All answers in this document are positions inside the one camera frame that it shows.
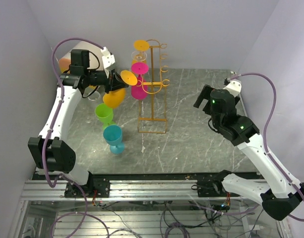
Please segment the yellow wine glass back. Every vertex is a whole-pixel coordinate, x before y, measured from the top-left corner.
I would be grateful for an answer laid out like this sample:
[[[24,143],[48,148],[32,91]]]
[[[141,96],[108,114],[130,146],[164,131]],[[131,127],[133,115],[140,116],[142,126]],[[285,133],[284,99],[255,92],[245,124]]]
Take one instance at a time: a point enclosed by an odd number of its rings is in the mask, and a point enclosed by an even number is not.
[[[120,73],[120,76],[122,80],[127,83],[129,86],[135,86],[137,84],[137,77],[134,75],[134,73],[123,70]],[[105,93],[103,96],[103,102],[108,107],[115,109],[119,107],[119,105],[124,101],[126,95],[126,88],[122,88],[116,91],[112,91],[110,93]]]

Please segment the yellow wine glass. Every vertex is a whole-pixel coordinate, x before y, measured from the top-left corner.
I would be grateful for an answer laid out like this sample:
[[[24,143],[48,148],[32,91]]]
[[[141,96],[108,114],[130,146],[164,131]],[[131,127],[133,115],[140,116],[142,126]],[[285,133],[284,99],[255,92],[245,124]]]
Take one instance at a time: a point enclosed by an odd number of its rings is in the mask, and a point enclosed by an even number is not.
[[[123,70],[120,73],[120,76],[122,80],[127,83],[129,86],[135,86],[137,84],[137,77],[134,75],[134,73]],[[126,95],[126,88],[122,88],[116,91],[112,91],[110,93],[105,93],[103,96],[103,102],[108,107],[115,109],[119,107],[119,105],[124,101]]]
[[[147,50],[150,48],[150,45],[145,40],[136,40],[134,42],[134,51],[144,51],[147,52]]]

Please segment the pink plastic wine glass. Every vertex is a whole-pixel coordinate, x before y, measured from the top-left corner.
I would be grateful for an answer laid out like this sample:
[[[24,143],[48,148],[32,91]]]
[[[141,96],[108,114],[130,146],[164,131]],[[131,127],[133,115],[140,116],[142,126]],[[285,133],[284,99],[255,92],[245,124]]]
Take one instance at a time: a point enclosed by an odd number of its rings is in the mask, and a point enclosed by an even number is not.
[[[147,97],[147,89],[146,85],[143,85],[143,75],[146,74],[149,70],[149,67],[144,62],[136,62],[131,66],[132,72],[137,76],[137,84],[132,86],[131,95],[134,99],[143,100]]]

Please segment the clear wine glass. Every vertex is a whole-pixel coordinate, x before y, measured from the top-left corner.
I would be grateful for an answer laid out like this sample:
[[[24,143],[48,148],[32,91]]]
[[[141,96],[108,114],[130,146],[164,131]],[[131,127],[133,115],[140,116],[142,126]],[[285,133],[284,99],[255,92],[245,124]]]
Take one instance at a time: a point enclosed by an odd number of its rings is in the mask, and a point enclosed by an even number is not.
[[[94,102],[94,101],[98,101],[100,99],[100,93],[99,92],[94,92],[92,95],[90,95],[88,97],[88,100]]]
[[[147,63],[147,53],[144,51],[134,51],[132,52],[132,64],[137,62]]]

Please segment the green plastic wine glass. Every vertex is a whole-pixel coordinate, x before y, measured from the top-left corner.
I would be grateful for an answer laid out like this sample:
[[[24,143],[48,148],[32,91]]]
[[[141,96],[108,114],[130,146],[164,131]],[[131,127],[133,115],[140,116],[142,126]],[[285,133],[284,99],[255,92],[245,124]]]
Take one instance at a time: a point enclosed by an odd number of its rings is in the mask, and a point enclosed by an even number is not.
[[[101,103],[95,108],[95,115],[102,123],[102,129],[105,130],[110,125],[116,125],[113,121],[113,109],[106,104]]]

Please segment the yellow wine glass front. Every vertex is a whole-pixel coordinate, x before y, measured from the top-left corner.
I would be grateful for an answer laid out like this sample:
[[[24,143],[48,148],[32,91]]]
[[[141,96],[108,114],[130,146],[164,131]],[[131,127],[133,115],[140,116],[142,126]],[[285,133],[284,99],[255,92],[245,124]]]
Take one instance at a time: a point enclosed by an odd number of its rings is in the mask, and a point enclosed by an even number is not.
[[[150,48],[150,45],[145,40],[136,40],[134,42],[134,51],[144,51],[147,52],[147,50]]]

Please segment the blue plastic wine glass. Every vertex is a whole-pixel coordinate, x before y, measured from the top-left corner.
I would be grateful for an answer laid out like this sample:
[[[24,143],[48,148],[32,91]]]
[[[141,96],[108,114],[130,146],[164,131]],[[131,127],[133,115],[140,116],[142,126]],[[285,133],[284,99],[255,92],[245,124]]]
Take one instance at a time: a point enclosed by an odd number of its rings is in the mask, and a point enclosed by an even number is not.
[[[119,126],[110,125],[106,127],[103,131],[103,137],[109,145],[111,153],[121,154],[124,151],[125,145],[122,142],[123,132]]]

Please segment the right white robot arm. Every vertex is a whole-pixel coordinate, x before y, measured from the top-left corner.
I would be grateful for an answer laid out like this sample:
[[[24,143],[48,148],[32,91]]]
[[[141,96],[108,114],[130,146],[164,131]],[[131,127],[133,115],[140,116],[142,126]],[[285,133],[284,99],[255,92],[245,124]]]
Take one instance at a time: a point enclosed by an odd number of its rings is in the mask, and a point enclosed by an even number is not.
[[[237,114],[240,89],[214,89],[205,85],[194,107],[203,100],[203,111],[210,115],[210,128],[230,141],[254,164],[265,184],[242,178],[223,170],[213,178],[212,192],[217,196],[234,193],[261,205],[277,221],[288,217],[304,199],[304,182],[292,175],[266,146],[265,139],[253,121]]]

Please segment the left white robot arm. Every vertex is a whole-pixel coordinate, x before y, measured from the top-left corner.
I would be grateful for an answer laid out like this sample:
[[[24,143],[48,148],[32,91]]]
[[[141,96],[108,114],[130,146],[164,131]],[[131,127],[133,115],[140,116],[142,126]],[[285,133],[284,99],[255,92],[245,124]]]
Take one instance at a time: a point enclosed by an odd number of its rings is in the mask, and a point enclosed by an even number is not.
[[[76,163],[75,151],[65,142],[75,109],[89,86],[103,86],[103,105],[113,110],[123,102],[129,86],[115,71],[114,55],[106,47],[101,48],[102,70],[90,68],[90,54],[86,49],[72,49],[68,71],[57,77],[56,99],[49,118],[39,135],[28,141],[36,167],[45,172],[50,187],[56,181],[50,179],[49,173],[57,172],[77,184],[83,197],[91,196],[95,185],[93,175]]]

